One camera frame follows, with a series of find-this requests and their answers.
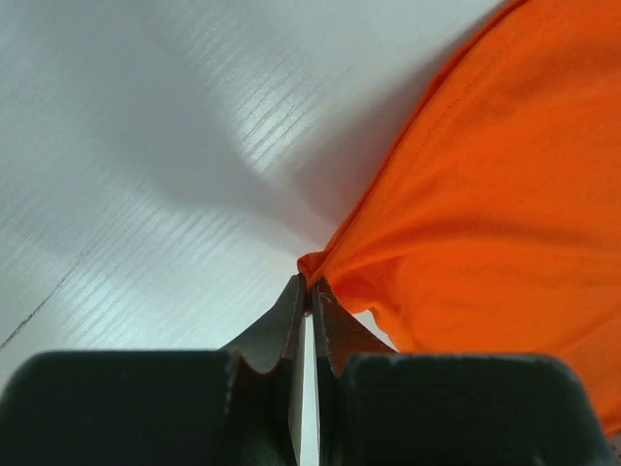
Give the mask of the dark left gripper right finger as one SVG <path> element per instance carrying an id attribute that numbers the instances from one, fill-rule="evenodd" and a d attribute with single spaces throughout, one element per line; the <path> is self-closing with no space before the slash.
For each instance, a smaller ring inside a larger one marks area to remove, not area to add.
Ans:
<path id="1" fill-rule="evenodd" d="M 614 465 L 577 375 L 538 354 L 406 354 L 311 291 L 323 465 Z"/>

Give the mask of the orange t shirt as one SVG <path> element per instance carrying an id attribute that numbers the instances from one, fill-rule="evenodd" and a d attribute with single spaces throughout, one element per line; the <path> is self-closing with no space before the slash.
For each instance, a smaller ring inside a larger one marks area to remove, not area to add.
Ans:
<path id="1" fill-rule="evenodd" d="M 620 5 L 513 1 L 300 258 L 404 352 L 535 352 L 620 430 Z"/>

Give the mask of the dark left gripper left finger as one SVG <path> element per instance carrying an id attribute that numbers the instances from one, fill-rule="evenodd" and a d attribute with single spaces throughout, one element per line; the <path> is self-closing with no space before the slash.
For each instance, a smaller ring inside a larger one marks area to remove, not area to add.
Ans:
<path id="1" fill-rule="evenodd" d="M 5 465 L 295 465 L 303 277 L 221 349 L 47 351 L 1 394 Z"/>

